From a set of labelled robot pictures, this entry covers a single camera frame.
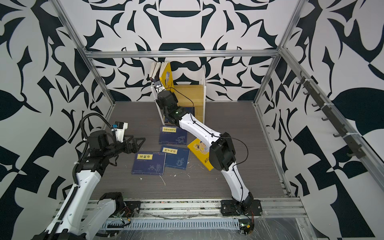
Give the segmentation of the yellow book with figure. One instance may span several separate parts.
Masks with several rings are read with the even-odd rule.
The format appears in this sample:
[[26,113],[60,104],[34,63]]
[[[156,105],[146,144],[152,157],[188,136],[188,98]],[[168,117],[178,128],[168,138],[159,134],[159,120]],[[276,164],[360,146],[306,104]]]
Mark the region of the yellow book with figure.
[[173,92],[174,80],[170,62],[163,62],[160,67],[159,79],[166,90]]

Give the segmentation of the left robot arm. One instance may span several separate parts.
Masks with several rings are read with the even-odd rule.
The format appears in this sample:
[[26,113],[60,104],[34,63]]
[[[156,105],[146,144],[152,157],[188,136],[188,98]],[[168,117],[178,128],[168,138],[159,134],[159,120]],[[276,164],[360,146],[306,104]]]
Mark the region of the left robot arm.
[[35,240],[92,240],[106,220],[120,213],[126,204],[122,193],[102,195],[96,208],[84,217],[88,202],[108,166],[117,166],[120,154],[136,154],[146,138],[125,136],[123,129],[112,129],[113,141],[104,130],[91,133],[86,138],[85,149],[73,169],[74,184],[49,226],[33,238]]

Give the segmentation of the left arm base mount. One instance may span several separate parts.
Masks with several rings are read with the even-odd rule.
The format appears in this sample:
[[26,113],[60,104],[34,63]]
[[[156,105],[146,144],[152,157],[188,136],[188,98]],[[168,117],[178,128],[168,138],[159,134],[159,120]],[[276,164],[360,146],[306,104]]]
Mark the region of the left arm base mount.
[[123,201],[118,202],[117,200],[112,200],[112,203],[116,204],[115,211],[110,215],[112,217],[121,216],[123,218],[131,218],[140,213],[141,201]]

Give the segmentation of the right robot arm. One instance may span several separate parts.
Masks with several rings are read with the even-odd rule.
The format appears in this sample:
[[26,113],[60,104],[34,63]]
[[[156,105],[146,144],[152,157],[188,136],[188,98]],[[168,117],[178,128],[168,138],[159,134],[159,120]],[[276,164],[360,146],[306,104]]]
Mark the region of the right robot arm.
[[221,134],[204,125],[193,114],[179,106],[176,95],[169,90],[159,92],[156,102],[171,124],[194,135],[208,148],[210,164],[223,174],[236,207],[243,212],[248,211],[254,197],[239,173],[236,150],[230,134]]

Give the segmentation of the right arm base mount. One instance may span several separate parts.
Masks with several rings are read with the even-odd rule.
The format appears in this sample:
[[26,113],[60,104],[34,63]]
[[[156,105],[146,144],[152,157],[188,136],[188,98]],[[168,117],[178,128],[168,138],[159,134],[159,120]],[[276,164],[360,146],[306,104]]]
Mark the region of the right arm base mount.
[[233,217],[233,216],[261,216],[263,209],[261,206],[260,200],[253,200],[248,208],[245,209],[244,205],[241,205],[236,200],[221,200],[221,209],[220,212],[224,217]]

